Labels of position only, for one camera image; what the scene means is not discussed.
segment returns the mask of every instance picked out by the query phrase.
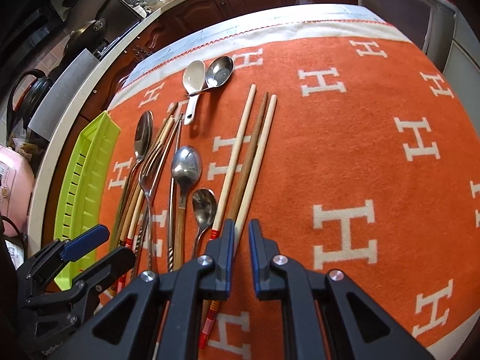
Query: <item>kitchen tile wall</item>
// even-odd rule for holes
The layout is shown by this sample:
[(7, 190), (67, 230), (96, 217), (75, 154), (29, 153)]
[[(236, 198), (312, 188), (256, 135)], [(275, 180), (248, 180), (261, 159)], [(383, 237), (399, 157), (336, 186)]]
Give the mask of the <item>kitchen tile wall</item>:
[[(49, 74), (54, 67), (56, 67), (60, 60), (63, 57), (63, 50), (65, 45), (70, 38), (70, 34), (66, 31), (62, 31), (56, 38), (54, 38), (43, 50), (42, 52), (37, 55), (37, 57), (24, 69), (27, 71), (28, 69), (40, 69), (45, 74)], [(34, 80), (33, 76), (27, 76), (22, 83), (19, 85), (17, 90), (15, 91), (15, 95), (13, 97), (13, 107), (15, 108), (18, 100), (22, 93), (28, 88), (28, 85)], [(6, 104), (6, 100), (10, 94), (11, 89), (8, 91), (7, 97), (4, 99), (3, 104)], [(5, 132), (6, 132), (6, 114), (5, 110), (3, 115), (0, 119), (0, 144), (5, 146)]]

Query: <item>pink rice cooker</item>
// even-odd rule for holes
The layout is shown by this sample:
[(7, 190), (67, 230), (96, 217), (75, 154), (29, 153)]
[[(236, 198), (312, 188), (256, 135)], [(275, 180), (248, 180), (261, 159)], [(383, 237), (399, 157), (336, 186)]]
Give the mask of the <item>pink rice cooker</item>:
[[(35, 177), (24, 157), (3, 146), (0, 146), (0, 181), (0, 212), (3, 216), (8, 216), (23, 232)], [(4, 221), (3, 225), (7, 237), (17, 235), (10, 223)]]

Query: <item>table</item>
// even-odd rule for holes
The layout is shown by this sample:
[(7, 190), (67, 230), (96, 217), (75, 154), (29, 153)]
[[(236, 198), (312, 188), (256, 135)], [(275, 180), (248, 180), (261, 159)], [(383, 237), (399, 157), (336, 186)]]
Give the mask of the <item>table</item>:
[[(183, 69), (195, 59), (208, 64), (230, 55), (231, 81), (203, 95), (194, 123), (183, 129), (182, 144), (203, 158), (197, 187), (219, 196), (250, 84), (258, 86), (253, 115), (265, 90), (278, 95), (249, 218), (260, 219), (264, 236), (306, 268), (347, 272), (437, 359), (450, 359), (480, 314), (472, 285), (480, 226), (477, 135), (435, 66), (395, 27), (323, 20), (316, 8), (302, 16), (307, 8), (289, 7), (277, 23), (249, 15), (245, 31), (227, 22), (231, 32), (205, 30), (198, 45), (186, 38), (183, 48), (154, 55), (134, 71), (109, 111), (122, 131), (101, 222), (113, 223), (141, 113), (152, 110), (158, 127), (172, 102), (184, 99)], [(184, 110), (186, 101), (180, 105)], [(160, 271), (169, 183), (166, 174), (154, 202)], [(187, 255), (196, 231), (188, 204)], [(231, 298), (201, 360), (282, 356), (279, 304), (256, 301), (251, 288), (244, 237)]]

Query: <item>wooden spoon handle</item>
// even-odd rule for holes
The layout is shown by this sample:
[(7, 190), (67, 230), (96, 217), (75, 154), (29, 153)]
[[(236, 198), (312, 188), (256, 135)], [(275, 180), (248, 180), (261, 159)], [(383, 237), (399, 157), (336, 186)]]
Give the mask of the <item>wooden spoon handle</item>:
[(179, 207), (176, 212), (177, 229), (175, 231), (175, 247), (173, 249), (173, 270), (180, 269), (183, 264), (183, 246), (185, 232), (185, 207)]

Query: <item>lime green tray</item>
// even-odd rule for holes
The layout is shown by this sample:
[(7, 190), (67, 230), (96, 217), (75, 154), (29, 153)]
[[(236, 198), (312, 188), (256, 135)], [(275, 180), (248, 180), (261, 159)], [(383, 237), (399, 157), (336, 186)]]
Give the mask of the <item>lime green tray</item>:
[[(98, 223), (107, 171), (120, 128), (106, 111), (85, 127), (75, 143), (58, 198), (54, 238), (74, 239)], [(61, 290), (95, 262), (95, 251), (68, 265), (55, 278)]]

